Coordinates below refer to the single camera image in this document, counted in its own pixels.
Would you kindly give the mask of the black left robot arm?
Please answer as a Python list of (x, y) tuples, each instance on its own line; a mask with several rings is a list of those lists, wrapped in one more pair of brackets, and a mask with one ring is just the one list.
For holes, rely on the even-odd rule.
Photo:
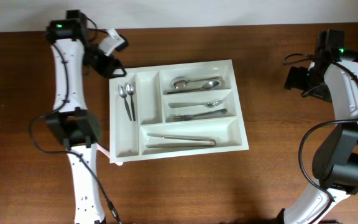
[(106, 197), (96, 175), (96, 152), (101, 138), (99, 119), (86, 105), (83, 91), (83, 67), (89, 65), (106, 79), (126, 76), (124, 66), (112, 53), (127, 47), (128, 42), (115, 29), (95, 44), (89, 37), (90, 19), (79, 10), (68, 10), (62, 20), (47, 27), (55, 62), (56, 92), (52, 112), (46, 124), (63, 146), (73, 177), (75, 193), (74, 222), (105, 223), (101, 198)]

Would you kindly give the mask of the small teaspoon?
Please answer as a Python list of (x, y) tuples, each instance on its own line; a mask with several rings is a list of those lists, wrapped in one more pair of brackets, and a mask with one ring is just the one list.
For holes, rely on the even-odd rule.
[(126, 100), (127, 93), (126, 93), (126, 91), (125, 91), (123, 86), (121, 86), (121, 85), (118, 86), (118, 93), (119, 93), (119, 96), (124, 100), (124, 106), (126, 108), (127, 115), (129, 117), (129, 120), (132, 121), (132, 116), (131, 116), (131, 112), (130, 112), (130, 109), (129, 109), (129, 104), (128, 104), (127, 100)]
[(133, 96), (134, 96), (134, 93), (135, 93), (134, 86), (131, 83), (126, 83), (126, 91), (127, 91), (127, 94), (131, 98), (132, 119), (133, 119), (133, 121), (136, 121), (136, 118), (135, 118), (135, 105), (134, 105), (134, 100), (133, 100)]

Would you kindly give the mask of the steel tablespoon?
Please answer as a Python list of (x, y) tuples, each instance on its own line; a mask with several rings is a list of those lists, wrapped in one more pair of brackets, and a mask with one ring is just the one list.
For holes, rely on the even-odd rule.
[(170, 82), (170, 86), (176, 90), (184, 89), (189, 83), (203, 82), (203, 81), (217, 81), (222, 80), (222, 76), (208, 77), (202, 79), (185, 79), (185, 77), (176, 77)]
[(177, 94), (177, 93), (189, 93), (189, 92), (196, 92), (196, 91), (209, 91), (209, 90), (217, 90), (221, 87), (222, 81), (210, 81), (205, 83), (200, 88), (194, 88), (189, 90), (177, 90), (177, 91), (169, 91), (167, 92), (168, 95)]

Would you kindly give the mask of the steel fork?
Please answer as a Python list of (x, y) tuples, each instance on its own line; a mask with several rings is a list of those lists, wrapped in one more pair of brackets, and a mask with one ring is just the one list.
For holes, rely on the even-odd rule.
[(220, 110), (214, 110), (214, 111), (209, 111), (209, 112), (205, 112), (205, 113), (173, 115), (172, 119), (174, 121), (190, 121), (190, 120), (194, 120), (198, 117), (215, 116), (215, 115), (221, 115), (221, 114), (226, 114), (226, 113), (227, 113), (227, 109), (223, 108)]
[(202, 103), (169, 103), (169, 108), (184, 108), (184, 107), (191, 107), (191, 106), (205, 106), (207, 108), (214, 108), (224, 103), (224, 100), (212, 100)]

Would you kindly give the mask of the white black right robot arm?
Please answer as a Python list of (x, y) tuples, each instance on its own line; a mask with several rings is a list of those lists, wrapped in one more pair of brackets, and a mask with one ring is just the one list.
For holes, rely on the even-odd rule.
[[(328, 29), (316, 39), (314, 54), (301, 54), (309, 67), (291, 67), (284, 87), (301, 90), (301, 96), (327, 101), (333, 105), (334, 120), (309, 129), (298, 150), (300, 170), (308, 186), (297, 201), (280, 211), (275, 223), (324, 223), (324, 216), (339, 202), (358, 193), (358, 51), (344, 46), (344, 32)], [(312, 175), (303, 164), (307, 138), (317, 129), (333, 125), (334, 129), (316, 150)]]

